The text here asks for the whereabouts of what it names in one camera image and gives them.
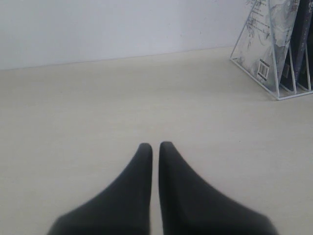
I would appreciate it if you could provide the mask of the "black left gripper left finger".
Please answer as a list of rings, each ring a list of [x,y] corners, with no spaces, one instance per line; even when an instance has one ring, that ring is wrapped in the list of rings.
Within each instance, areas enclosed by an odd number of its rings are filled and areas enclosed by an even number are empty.
[[[120,175],[97,196],[60,216],[50,235],[149,235],[153,151],[141,143]]]

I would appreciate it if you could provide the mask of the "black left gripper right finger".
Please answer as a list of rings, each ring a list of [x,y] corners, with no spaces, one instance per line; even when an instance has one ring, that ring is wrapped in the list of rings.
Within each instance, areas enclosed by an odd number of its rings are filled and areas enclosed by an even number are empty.
[[[159,147],[158,191],[165,235],[278,234],[265,215],[207,183],[170,141]]]

